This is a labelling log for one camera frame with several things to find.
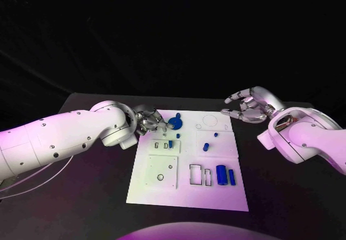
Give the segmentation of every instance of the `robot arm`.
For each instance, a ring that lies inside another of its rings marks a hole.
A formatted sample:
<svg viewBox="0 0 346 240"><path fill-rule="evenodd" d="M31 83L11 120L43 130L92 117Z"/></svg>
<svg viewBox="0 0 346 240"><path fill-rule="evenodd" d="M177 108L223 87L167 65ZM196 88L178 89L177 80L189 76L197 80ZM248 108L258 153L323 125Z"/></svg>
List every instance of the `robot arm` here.
<svg viewBox="0 0 346 240"><path fill-rule="evenodd" d="M248 123L271 119L268 129L256 136L264 147L277 148L284 158L298 164L320 155L346 175L346 130L333 119L311 108L285 108L279 99L262 87L239 91L225 103L243 98L240 111L222 109L220 113Z"/></svg>
<svg viewBox="0 0 346 240"><path fill-rule="evenodd" d="M0 132L0 180L86 151L98 138L106 147L119 144L127 149L137 143L137 123L141 134L173 128L155 109L140 110L104 101L89 111L49 116Z"/></svg>

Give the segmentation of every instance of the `blue cylinder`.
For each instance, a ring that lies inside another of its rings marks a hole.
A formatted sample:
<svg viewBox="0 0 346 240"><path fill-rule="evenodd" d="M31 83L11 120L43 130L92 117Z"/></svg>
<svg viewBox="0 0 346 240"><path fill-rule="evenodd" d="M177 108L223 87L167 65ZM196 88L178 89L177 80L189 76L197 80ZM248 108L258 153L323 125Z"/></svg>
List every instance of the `blue cylinder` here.
<svg viewBox="0 0 346 240"><path fill-rule="evenodd" d="M217 175L217 184L219 185L228 185L229 180L228 180L228 172L226 172L225 165L217 165L216 166L216 175Z"/></svg>
<svg viewBox="0 0 346 240"><path fill-rule="evenodd" d="M229 173L229 181L230 181L230 185L235 186L235 185L236 185L236 179L235 179L235 173L233 173L233 170L229 169L229 170L228 170L228 173Z"/></svg>
<svg viewBox="0 0 346 240"><path fill-rule="evenodd" d="M204 152L207 151L207 148L209 148L209 143L204 143L204 144L203 144L203 151L204 151Z"/></svg>

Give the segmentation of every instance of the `gray table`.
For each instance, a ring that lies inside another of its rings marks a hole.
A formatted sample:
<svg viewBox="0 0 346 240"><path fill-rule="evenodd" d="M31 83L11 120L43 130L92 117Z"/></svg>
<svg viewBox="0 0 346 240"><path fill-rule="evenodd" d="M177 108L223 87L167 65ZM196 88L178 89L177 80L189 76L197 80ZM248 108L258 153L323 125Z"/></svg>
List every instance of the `gray table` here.
<svg viewBox="0 0 346 240"><path fill-rule="evenodd" d="M89 110L105 100L170 110L219 111L226 107L222 99L73 93L59 112ZM236 109L238 103L228 107ZM114 240L148 226L193 221L242 227L281 239L340 239L346 235L346 176L320 157L295 165L275 149L266 151L256 140L265 123L232 120L232 129L249 212L127 204L137 146L121 150L119 146L104 147L98 140L46 185L1 201L0 238ZM56 162L5 194L42 183L65 163Z"/></svg>

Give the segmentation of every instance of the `blue shape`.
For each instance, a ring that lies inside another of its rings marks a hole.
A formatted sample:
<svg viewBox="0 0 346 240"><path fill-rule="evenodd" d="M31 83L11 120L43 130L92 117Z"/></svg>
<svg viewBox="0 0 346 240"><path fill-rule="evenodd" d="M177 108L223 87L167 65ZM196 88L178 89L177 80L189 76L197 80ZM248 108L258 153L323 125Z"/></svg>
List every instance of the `blue shape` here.
<svg viewBox="0 0 346 240"><path fill-rule="evenodd" d="M171 124L174 127L171 128L173 130L180 129L183 126L183 121L180 119L180 113L174 115L174 117L167 121L168 124Z"/></svg>
<svg viewBox="0 0 346 240"><path fill-rule="evenodd" d="M204 151L204 152L207 151L207 148L209 148L209 143L204 143L204 144L203 144L203 151Z"/></svg>
<svg viewBox="0 0 346 240"><path fill-rule="evenodd" d="M235 173L233 173L233 170L229 169L229 170L228 170L228 173L229 173L229 181L230 181L230 185L235 186L235 185L236 185L236 180L235 180Z"/></svg>
<svg viewBox="0 0 346 240"><path fill-rule="evenodd" d="M217 165L216 166L216 176L217 176L217 184L219 185L228 185L229 180L228 180L228 172L226 172L226 166L225 165Z"/></svg>

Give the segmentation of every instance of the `cable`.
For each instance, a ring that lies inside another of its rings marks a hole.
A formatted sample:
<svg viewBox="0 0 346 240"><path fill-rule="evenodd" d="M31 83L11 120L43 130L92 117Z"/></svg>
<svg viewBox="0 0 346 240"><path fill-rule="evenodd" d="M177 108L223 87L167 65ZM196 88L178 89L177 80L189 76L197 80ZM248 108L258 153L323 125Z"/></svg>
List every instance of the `cable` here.
<svg viewBox="0 0 346 240"><path fill-rule="evenodd" d="M17 181L14 184L11 184L10 186L4 187L0 189L0 192L3 192L4 190L13 188L14 186L17 186L21 182L24 182L27 179L30 179L37 173L40 173L49 166L52 165L52 163L49 163L37 172L34 172L29 177L26 177L24 179L21 179L20 181Z"/></svg>
<svg viewBox="0 0 346 240"><path fill-rule="evenodd" d="M29 190L26 190L26 191L23 191L23 192L18 192L18 193L16 193L16 194L13 194L13 195L0 197L0 200L1 200L1 199L5 199L5 198L10 198L10 197L14 197L14 196L17 196L17 195L20 195L20 194L24 194L24 193L30 192L31 190L34 190L36 188L39 188L42 185L44 185L44 184L57 176L57 174L62 172L62 170L65 169L65 167L66 167L67 164L70 163L72 158L73 158L73 156L69 158L69 160L67 160L65 166L62 167L62 169L59 170L59 172L57 172L40 185L37 185L36 187L33 187L31 189L29 189Z"/></svg>

